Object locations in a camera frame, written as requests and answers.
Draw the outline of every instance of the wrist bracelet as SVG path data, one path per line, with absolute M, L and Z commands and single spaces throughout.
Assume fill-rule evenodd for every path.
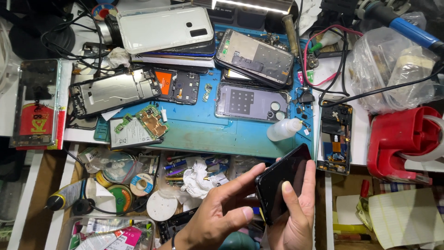
M 172 250 L 176 250 L 176 247 L 174 246 L 174 238 L 176 237 L 177 232 L 175 232 L 173 234 L 173 238 L 171 238 L 171 246 L 172 246 Z

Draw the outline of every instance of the white plastic cap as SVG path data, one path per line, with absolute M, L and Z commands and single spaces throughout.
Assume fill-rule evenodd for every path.
M 163 109 L 163 107 L 162 107 L 162 109 L 160 110 L 160 113 L 162 114 L 162 119 L 163 119 L 163 122 L 166 122 L 166 121 L 168 121 L 168 118 L 167 118 L 167 110 L 166 109 Z
M 302 129 L 302 122 L 297 118 L 293 118 L 287 122 L 285 128 L 290 132 L 297 132 Z

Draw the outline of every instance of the human hand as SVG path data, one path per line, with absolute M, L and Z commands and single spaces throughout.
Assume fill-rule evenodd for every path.
M 190 222 L 174 239 L 177 250 L 218 249 L 232 232 L 253 219 L 257 199 L 245 199 L 255 193 L 254 180 L 265 170 L 265 164 L 254 166 L 238 178 L 209 191 Z M 170 250 L 171 240 L 159 250 Z
M 288 211 L 267 229 L 268 242 L 272 250 L 312 249 L 315 187 L 316 164 L 312 160 L 307 162 L 299 197 L 288 181 L 282 184 L 282 196 Z

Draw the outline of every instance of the glue bottle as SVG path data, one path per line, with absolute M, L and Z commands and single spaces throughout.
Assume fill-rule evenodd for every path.
M 342 32 L 338 28 L 333 28 L 333 30 L 342 34 Z M 321 49 L 325 46 L 339 42 L 340 39 L 340 35 L 327 30 L 322 39 L 318 43 L 316 43 L 310 50 L 308 50 L 308 52 L 313 53 L 313 51 L 317 51 L 318 49 Z
M 267 130 L 267 137 L 271 141 L 280 141 L 293 137 L 297 131 L 302 129 L 302 121 L 294 119 L 284 119 L 273 125 Z

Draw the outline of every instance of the black smartphone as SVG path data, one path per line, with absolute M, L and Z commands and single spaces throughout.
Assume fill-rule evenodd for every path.
M 288 210 L 282 197 L 282 183 L 289 181 L 296 195 L 301 195 L 308 160 L 311 160 L 310 151 L 303 143 L 256 177 L 256 196 L 268 225 L 273 225 Z

